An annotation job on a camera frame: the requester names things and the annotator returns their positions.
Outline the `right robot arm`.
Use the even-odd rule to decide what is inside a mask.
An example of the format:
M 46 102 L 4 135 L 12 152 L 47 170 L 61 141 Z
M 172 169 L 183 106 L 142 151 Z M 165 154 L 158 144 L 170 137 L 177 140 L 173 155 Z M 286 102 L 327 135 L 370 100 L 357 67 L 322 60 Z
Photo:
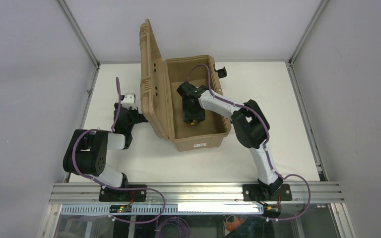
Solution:
M 270 199 L 282 186 L 283 178 L 278 174 L 269 152 L 270 126 L 257 102 L 231 101 L 208 86 L 196 87 L 189 82 L 182 83 L 177 92 L 182 98 L 186 123 L 203 121 L 206 111 L 215 112 L 231 121 L 237 140 L 249 149 L 253 157 L 258 174 L 257 192 L 262 199 Z

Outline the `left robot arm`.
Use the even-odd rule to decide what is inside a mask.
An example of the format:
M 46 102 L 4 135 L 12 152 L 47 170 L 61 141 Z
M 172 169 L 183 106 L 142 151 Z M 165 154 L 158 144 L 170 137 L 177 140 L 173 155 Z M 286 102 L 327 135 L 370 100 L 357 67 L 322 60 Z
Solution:
M 109 150 L 127 150 L 132 143 L 135 124 L 147 122 L 137 107 L 115 103 L 114 129 L 77 129 L 63 158 L 63 170 L 83 176 L 103 187 L 129 188 L 127 176 L 106 162 Z

